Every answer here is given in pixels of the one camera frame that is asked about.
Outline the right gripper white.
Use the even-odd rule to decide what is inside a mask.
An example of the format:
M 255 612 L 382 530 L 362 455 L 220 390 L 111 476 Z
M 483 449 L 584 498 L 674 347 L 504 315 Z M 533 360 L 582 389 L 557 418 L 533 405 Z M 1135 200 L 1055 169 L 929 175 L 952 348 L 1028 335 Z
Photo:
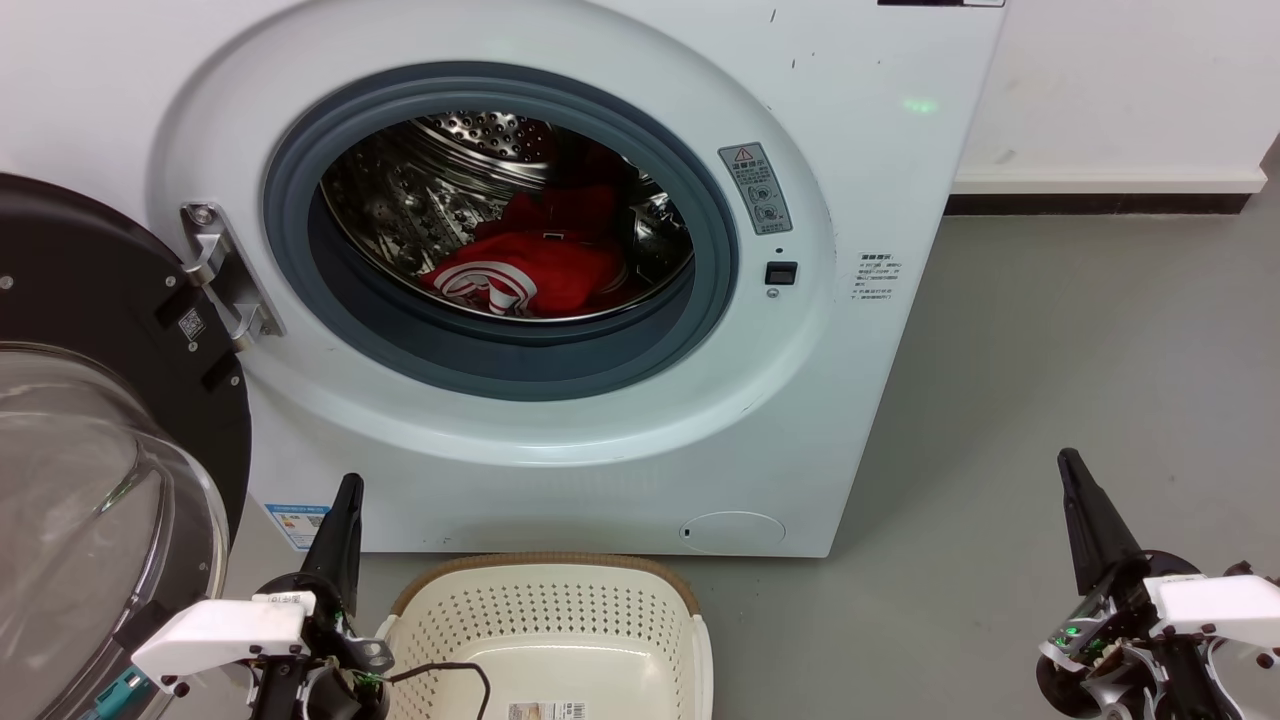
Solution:
M 1243 719 L 1217 653 L 1230 644 L 1277 669 L 1277 583 L 1247 562 L 1208 577 L 1142 552 L 1079 451 L 1059 451 L 1080 603 L 1039 646 L 1036 680 L 1074 719 Z

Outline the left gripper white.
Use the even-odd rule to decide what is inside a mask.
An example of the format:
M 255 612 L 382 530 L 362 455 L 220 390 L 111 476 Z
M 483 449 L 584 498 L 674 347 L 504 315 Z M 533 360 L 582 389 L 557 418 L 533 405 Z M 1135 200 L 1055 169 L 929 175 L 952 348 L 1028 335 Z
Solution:
M 381 674 L 394 657 L 378 638 L 355 634 L 364 538 L 364 478 L 343 475 L 301 571 L 250 600 L 201 600 L 164 623 L 131 655 L 160 691 L 223 666 L 250 671 L 252 719 L 385 719 Z

